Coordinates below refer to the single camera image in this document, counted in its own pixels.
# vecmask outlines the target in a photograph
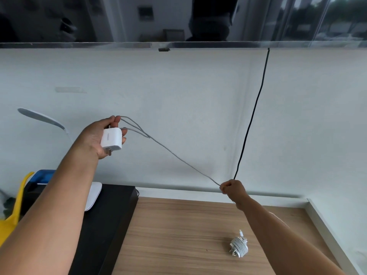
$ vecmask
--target wooden surface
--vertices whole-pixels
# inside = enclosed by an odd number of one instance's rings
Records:
[[[304,209],[266,208],[336,262]],[[229,253],[239,229],[249,249],[241,259]],[[141,197],[112,274],[274,272],[245,215],[234,204]]]

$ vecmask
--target black cable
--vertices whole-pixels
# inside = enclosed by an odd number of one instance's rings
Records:
[[[248,131],[250,130],[252,119],[254,118],[255,109],[256,109],[257,101],[259,100],[259,96],[260,96],[260,93],[261,93],[261,90],[262,90],[262,86],[264,85],[265,71],[266,71],[266,65],[268,64],[269,53],[270,53],[270,48],[268,48],[268,54],[266,55],[266,61],[265,61],[265,66],[264,66],[264,72],[262,74],[262,81],[261,81],[260,90],[259,90],[259,93],[258,93],[257,98],[256,98],[256,102],[255,102],[253,114],[251,115],[250,124],[248,125],[246,136],[245,136],[245,140],[243,141],[243,146],[242,146],[240,160],[238,161],[237,170],[236,170],[236,173],[235,173],[235,176],[233,177],[233,179],[236,179],[236,176],[237,176],[237,173],[238,173],[238,169],[240,167],[241,159],[242,159],[242,156],[243,156],[243,151],[245,150],[245,144],[246,144],[246,140],[247,140]]]

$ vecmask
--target forearm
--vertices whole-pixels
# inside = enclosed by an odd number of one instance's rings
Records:
[[[69,150],[43,193],[2,245],[0,273],[69,272],[97,163],[97,154],[88,147]]]
[[[277,275],[344,275],[321,251],[249,196],[240,208]]]

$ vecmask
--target person's left arm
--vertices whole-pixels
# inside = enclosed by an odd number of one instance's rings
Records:
[[[103,129],[117,127],[119,121],[119,116],[111,116],[82,131],[44,191],[0,247],[0,274],[68,274],[98,160],[108,156],[100,145]]]

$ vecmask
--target power adapter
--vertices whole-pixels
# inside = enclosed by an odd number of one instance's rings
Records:
[[[120,150],[122,147],[122,131],[118,127],[103,130],[101,146],[107,151]]]

